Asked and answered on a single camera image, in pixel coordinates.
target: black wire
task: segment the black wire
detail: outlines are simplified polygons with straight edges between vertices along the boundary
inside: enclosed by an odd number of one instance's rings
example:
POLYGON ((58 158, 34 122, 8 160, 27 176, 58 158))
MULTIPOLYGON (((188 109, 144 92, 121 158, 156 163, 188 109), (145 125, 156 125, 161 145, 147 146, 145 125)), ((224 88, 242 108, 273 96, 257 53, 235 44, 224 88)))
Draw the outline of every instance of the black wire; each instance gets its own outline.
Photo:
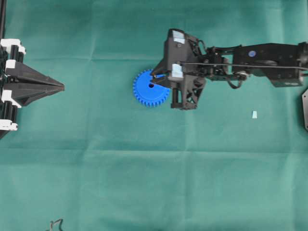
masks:
POLYGON ((245 65, 245 64, 204 64, 204 63, 186 63, 180 62, 183 65, 204 65, 204 66, 241 66, 241 67, 254 67, 254 68, 278 68, 278 69, 299 69, 308 71, 308 68, 300 66, 261 66, 261 65, 245 65))

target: black cable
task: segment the black cable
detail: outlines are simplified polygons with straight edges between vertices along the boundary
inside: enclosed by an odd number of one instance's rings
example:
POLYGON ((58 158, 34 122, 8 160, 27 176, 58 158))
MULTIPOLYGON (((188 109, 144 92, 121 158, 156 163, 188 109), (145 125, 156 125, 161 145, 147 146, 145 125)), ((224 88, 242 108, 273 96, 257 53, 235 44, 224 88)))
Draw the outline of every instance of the black cable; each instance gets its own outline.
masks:
POLYGON ((254 67, 254 68, 278 68, 278 69, 299 69, 308 71, 308 68, 300 66, 261 66, 261 65, 245 65, 245 64, 204 64, 204 63, 186 63, 180 62, 183 65, 204 65, 204 66, 241 66, 241 67, 254 67))
POLYGON ((4 38, 4 30, 5 30, 5 10, 6 10, 6 0, 1 0, 0 4, 0 39, 4 38))

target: blue gear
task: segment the blue gear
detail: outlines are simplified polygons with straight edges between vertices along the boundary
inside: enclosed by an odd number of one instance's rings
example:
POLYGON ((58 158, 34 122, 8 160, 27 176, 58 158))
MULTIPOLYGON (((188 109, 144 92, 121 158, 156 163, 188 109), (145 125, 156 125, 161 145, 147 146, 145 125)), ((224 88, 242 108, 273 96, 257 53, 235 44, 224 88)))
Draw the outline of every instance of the blue gear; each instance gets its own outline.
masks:
POLYGON ((157 107, 166 101, 170 89, 150 82, 152 70, 141 72, 134 80, 133 92, 136 99, 147 107, 157 107))

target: blue screw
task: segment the blue screw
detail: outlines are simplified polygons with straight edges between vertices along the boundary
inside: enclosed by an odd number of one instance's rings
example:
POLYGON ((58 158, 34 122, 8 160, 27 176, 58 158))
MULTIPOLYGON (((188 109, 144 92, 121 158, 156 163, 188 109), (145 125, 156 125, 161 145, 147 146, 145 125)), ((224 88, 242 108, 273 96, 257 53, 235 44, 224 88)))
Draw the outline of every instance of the blue screw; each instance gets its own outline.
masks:
POLYGON ((257 52, 255 52, 255 51, 250 51, 248 53, 249 57, 255 57, 256 54, 257 54, 257 52))

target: green fabric surface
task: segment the green fabric surface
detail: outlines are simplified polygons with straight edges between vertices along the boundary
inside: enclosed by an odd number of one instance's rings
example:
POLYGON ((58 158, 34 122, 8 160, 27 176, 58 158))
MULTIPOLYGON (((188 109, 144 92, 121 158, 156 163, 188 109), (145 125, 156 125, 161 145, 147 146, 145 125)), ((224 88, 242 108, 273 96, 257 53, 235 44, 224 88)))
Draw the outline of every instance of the green fabric surface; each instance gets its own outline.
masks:
POLYGON ((43 231, 308 229, 301 94, 265 77, 207 82, 197 110, 145 108, 134 77, 169 28, 207 46, 298 44, 306 0, 8 0, 6 38, 65 92, 0 141, 0 227, 43 231), (258 119, 252 119, 252 111, 258 119))

